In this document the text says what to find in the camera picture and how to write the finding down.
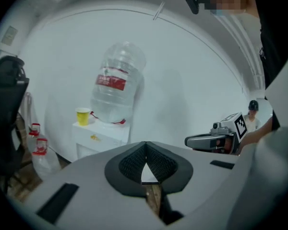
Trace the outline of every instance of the red label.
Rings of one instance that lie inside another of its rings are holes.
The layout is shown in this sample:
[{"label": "red label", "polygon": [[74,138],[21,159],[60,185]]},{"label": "red label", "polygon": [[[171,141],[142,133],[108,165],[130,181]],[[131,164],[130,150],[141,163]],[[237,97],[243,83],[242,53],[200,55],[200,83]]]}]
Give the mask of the red label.
[{"label": "red label", "polygon": [[124,90],[125,88],[125,79],[121,79],[114,76],[105,76],[105,75],[98,75],[96,83],[98,85],[107,86],[113,89]]}]

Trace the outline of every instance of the person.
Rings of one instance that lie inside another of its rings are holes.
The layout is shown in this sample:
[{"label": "person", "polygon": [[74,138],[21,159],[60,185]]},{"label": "person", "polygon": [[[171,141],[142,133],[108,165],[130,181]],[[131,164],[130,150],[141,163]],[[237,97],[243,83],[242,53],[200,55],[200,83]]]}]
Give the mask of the person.
[{"label": "person", "polygon": [[[264,69],[265,87],[271,84],[288,59],[288,0],[210,0],[217,10],[230,13],[248,13],[260,19],[262,50],[260,58]],[[251,143],[279,128],[275,113],[259,129],[248,133],[240,143],[238,154]],[[230,149],[232,141],[225,141]]]},{"label": "person", "polygon": [[256,100],[250,101],[249,113],[243,116],[248,133],[254,132],[260,127],[260,120],[256,118],[258,110],[258,102]]}]

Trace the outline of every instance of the floor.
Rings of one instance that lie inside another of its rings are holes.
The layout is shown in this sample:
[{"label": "floor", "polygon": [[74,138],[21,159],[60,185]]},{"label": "floor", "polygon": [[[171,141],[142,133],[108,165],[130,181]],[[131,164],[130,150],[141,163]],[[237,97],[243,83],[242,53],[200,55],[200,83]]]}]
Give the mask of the floor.
[{"label": "floor", "polygon": [[[31,154],[27,149],[26,132],[21,117],[17,118],[16,124],[22,136],[22,144],[26,148],[23,162],[30,161]],[[67,161],[61,158],[59,158],[59,161],[62,168],[69,164]],[[12,178],[8,188],[8,195],[14,199],[19,200],[20,202],[24,202],[30,193],[42,183],[42,180],[38,177],[32,164],[25,166],[15,175],[20,179],[22,183],[19,183]],[[161,202],[161,187],[160,185],[144,185],[144,187],[147,191],[147,203],[150,208],[158,215]]]}]

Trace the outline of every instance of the plastic bottle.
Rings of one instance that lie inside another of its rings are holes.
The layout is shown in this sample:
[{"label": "plastic bottle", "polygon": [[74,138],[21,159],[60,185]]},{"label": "plastic bottle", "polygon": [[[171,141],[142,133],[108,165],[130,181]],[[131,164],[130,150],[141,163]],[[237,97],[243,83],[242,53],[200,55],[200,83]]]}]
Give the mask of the plastic bottle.
[{"label": "plastic bottle", "polygon": [[32,153],[33,167],[43,181],[61,170],[56,153],[48,147],[47,143],[47,139],[38,138],[36,150]]},{"label": "plastic bottle", "polygon": [[132,116],[134,95],[146,65],[145,55],[132,43],[117,43],[104,54],[91,97],[96,117],[118,123]]},{"label": "plastic bottle", "polygon": [[27,147],[30,153],[34,152],[36,149],[36,140],[38,138],[45,138],[40,134],[40,124],[33,123],[31,127],[31,132],[27,136]]}]

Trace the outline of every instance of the office chair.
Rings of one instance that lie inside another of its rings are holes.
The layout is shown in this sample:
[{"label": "office chair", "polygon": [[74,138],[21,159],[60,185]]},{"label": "office chair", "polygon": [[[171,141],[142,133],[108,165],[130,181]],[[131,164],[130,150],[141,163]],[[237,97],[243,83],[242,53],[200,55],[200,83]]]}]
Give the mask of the office chair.
[{"label": "office chair", "polygon": [[24,147],[20,143],[16,148],[12,139],[12,132],[16,132],[21,141],[15,122],[29,84],[23,65],[24,62],[16,57],[6,56],[0,59],[0,175],[4,176],[4,193],[7,193],[11,177],[22,183],[14,174],[31,163],[29,161],[22,164]]}]

